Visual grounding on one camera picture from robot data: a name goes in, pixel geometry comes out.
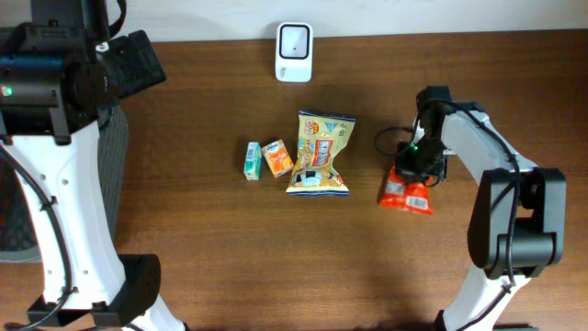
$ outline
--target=teal box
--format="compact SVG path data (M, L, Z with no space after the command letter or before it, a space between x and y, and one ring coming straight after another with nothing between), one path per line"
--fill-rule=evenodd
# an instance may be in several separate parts
M259 147L259 143L247 144L247 156L245 157L245 167L243 169L247 180L259 180L261 158L261 147Z

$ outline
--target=gray bin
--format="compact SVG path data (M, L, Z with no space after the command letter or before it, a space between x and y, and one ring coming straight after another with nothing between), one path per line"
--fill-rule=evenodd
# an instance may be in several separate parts
M103 111L100 124L109 121ZM119 214L120 191L129 147L129 126L120 109L112 110L112 121L100 132L98 175L107 214L108 230L114 242ZM40 262L37 238L27 203L12 167L0 159L0 262Z

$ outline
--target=red snack packet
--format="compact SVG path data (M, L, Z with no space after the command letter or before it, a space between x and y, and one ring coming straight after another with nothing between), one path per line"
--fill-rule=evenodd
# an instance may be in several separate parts
M427 215L433 214L429 200L429 188L423 183L406 184L394 171L394 166L388 174L384 194L379 200L382 207L392 207L401 211L414 211Z

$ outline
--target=wooden table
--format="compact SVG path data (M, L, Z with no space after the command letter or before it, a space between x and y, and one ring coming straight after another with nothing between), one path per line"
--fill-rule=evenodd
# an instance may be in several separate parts
M130 149L116 247L160 257L161 294L193 329L412 325L453 301L471 264L477 187L465 167L452 159L431 190L434 216L377 204L392 161L374 135L410 124L416 93L434 84L479 101L521 154L567 176L564 257L500 322L588 324L587 31L318 39L308 84L276 80L272 40L155 48L167 82L123 103ZM265 165L259 182L245 180L247 142L283 139L294 154L300 109L357 116L335 160L349 198L287 197L289 176ZM2 265L0 289L0 321L25 321L41 266Z

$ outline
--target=white wall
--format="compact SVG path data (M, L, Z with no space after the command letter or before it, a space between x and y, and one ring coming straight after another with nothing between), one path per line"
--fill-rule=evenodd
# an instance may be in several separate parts
M108 0L111 20L116 0ZM28 1L0 0L0 26L30 18ZM274 38L299 20L315 36L588 28L588 0L129 0L123 33L152 40Z

